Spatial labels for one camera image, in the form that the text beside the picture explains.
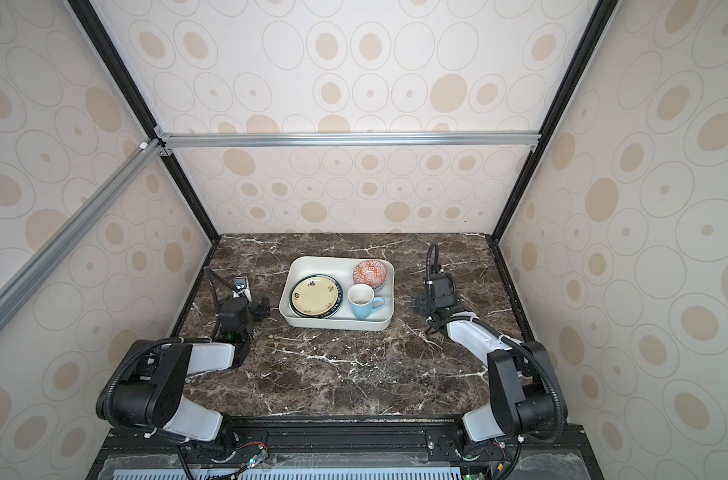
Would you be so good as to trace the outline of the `red patterned bowl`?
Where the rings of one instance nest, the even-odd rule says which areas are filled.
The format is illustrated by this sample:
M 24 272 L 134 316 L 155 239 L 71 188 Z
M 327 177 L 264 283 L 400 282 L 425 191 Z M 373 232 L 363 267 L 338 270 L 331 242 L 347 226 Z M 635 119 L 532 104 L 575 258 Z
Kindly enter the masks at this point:
M 388 278 L 386 265 L 376 259 L 368 259 L 357 264 L 352 272 L 352 279 L 355 284 L 364 284 L 378 291 Z

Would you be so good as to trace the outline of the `blue white mug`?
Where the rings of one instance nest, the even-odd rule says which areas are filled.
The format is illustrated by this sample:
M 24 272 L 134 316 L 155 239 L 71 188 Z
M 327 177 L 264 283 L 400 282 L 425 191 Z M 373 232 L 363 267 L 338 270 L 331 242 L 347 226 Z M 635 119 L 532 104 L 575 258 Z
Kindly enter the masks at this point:
M 358 320 L 368 319 L 386 305 L 385 300 L 376 296 L 374 289 L 367 284 L 353 285 L 348 290 L 347 298 L 351 311 Z

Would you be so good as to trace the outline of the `cream yellow plate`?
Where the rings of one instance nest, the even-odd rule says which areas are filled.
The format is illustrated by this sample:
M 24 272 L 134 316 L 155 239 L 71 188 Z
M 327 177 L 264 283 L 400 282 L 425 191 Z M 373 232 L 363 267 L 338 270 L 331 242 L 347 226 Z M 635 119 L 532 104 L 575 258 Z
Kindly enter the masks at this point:
M 292 288 L 289 305 L 292 311 L 305 318 L 327 318 L 333 315 L 343 300 L 343 289 L 333 277 L 310 275 Z

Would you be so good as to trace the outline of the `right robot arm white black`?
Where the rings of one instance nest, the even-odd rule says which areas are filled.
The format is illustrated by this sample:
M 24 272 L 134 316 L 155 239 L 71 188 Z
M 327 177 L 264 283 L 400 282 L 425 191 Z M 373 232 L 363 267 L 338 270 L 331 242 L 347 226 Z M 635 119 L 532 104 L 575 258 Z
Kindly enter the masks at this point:
M 567 406 L 541 343 L 521 342 L 482 321 L 460 303 L 451 275 L 442 271 L 413 291 L 412 310 L 487 367 L 489 403 L 463 416 L 469 440 L 528 436 L 551 443 L 561 436 Z

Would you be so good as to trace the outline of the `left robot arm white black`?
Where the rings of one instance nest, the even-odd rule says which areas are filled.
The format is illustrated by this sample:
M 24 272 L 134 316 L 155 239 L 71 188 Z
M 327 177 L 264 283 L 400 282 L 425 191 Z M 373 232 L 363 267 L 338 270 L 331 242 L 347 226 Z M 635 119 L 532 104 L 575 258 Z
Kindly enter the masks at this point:
M 211 335 L 135 341 L 99 394 L 96 414 L 116 429 L 230 452 L 237 442 L 230 418 L 186 398 L 186 379 L 241 367 L 255 324 L 271 307 L 266 297 L 252 298 L 247 279 L 227 282 L 209 269 L 204 273 L 214 302 Z

